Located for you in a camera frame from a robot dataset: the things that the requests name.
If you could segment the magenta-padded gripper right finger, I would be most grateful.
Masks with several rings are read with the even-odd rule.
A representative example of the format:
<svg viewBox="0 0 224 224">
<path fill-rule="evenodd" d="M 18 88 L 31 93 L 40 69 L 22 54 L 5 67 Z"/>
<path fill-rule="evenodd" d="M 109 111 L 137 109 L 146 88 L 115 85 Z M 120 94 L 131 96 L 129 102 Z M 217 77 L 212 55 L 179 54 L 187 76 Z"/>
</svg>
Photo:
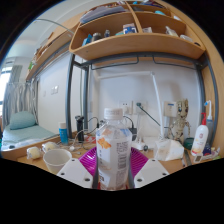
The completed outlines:
<svg viewBox="0 0 224 224">
<path fill-rule="evenodd" d="M 141 188 L 168 175 L 169 172 L 158 160 L 154 158 L 148 159 L 139 150 L 135 148 L 131 149 L 129 170 L 130 189 Z"/>
</svg>

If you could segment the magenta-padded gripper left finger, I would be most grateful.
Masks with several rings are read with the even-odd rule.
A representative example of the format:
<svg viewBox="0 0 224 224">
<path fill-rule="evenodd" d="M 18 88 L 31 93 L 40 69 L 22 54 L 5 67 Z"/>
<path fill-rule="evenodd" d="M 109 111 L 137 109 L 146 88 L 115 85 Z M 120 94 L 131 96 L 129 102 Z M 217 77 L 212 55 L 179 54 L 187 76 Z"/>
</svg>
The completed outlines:
<svg viewBox="0 0 224 224">
<path fill-rule="evenodd" d="M 70 159 L 57 175 L 84 188 L 98 187 L 96 148 L 90 149 L 79 159 Z"/>
</svg>

